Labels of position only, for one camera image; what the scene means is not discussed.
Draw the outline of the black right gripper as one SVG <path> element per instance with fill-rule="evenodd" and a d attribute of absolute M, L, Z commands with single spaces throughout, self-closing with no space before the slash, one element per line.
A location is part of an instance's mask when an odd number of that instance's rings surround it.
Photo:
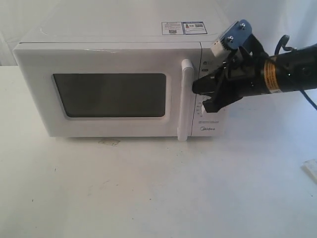
<path fill-rule="evenodd" d="M 207 95 L 203 101 L 207 113 L 217 113 L 243 97 L 265 95 L 264 61 L 268 57 L 259 40 L 251 35 L 236 54 L 237 61 L 223 70 L 216 70 L 193 82 L 192 92 Z"/>

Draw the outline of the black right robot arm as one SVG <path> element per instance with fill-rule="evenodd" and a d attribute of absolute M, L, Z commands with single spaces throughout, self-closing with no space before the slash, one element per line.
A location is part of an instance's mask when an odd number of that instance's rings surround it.
<path fill-rule="evenodd" d="M 280 38 L 275 54 L 269 56 L 255 36 L 229 54 L 214 72 L 194 81 L 192 91 L 207 96 L 207 113 L 217 113 L 244 97 L 300 92 L 313 108 L 307 90 L 317 87 L 317 46 L 286 47 L 289 36 Z"/>

